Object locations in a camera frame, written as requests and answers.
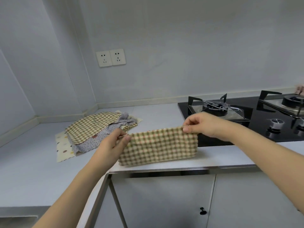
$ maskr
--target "pink object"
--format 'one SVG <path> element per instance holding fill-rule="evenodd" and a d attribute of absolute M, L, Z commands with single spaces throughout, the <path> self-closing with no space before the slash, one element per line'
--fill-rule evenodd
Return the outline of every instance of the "pink object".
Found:
<path fill-rule="evenodd" d="M 304 85 L 297 85 L 295 89 L 295 94 L 304 95 Z"/>

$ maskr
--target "white countertop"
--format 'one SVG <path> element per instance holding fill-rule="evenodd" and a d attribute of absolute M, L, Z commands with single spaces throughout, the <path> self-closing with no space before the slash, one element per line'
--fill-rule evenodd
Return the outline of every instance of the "white countertop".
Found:
<path fill-rule="evenodd" d="M 180 126 L 184 122 L 177 103 L 102 109 L 97 112 L 118 109 L 143 119 L 130 133 Z M 39 124 L 0 148 L 0 207 L 50 206 L 63 193 L 94 153 L 93 150 L 56 163 L 55 134 L 71 123 Z M 283 142 L 281 145 L 304 154 L 304 141 Z M 200 147 L 196 157 L 186 160 L 132 168 L 116 163 L 111 171 L 249 164 L 253 162 L 236 146 L 213 146 Z"/>

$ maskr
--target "green and cream gingham cloth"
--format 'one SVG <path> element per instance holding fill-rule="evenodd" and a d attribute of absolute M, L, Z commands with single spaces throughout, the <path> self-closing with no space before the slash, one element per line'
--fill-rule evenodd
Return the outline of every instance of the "green and cream gingham cloth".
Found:
<path fill-rule="evenodd" d="M 197 152 L 197 134 L 184 133 L 182 127 L 130 134 L 118 162 L 121 166 L 144 165 L 193 157 Z"/>
<path fill-rule="evenodd" d="M 105 127 L 117 121 L 121 113 L 119 112 L 102 112 L 99 114 L 92 114 L 88 117 L 82 118 L 65 130 L 71 138 L 73 144 L 80 144 L 88 138 L 98 134 Z"/>

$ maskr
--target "gray polka dot cloth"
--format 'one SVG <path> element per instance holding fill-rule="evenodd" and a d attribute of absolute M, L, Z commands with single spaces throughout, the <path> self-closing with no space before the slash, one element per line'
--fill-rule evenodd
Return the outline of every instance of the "gray polka dot cloth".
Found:
<path fill-rule="evenodd" d="M 129 116 L 128 113 L 122 113 L 116 122 L 108 125 L 106 128 L 104 128 L 98 134 L 90 137 L 89 139 L 87 139 L 86 141 L 84 141 L 80 144 L 74 145 L 71 142 L 70 137 L 68 136 L 69 142 L 72 145 L 72 149 L 73 149 L 74 153 L 75 154 L 78 152 L 85 153 L 90 150 L 93 150 L 93 149 L 97 148 L 99 146 L 99 144 L 101 143 L 101 141 L 105 137 L 107 137 L 110 133 L 112 133 L 116 128 L 119 128 L 120 126 L 129 126 L 129 125 L 136 123 L 136 120 L 134 118 L 128 119 L 128 116 Z"/>

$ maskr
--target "electrical outlet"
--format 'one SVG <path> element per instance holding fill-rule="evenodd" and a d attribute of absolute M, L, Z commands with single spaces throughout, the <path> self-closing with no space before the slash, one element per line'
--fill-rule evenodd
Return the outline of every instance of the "electrical outlet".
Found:
<path fill-rule="evenodd" d="M 99 67 L 112 66 L 110 51 L 96 52 Z"/>
<path fill-rule="evenodd" d="M 126 63 L 125 53 L 123 49 L 110 50 L 110 54 L 114 66 L 123 65 Z"/>

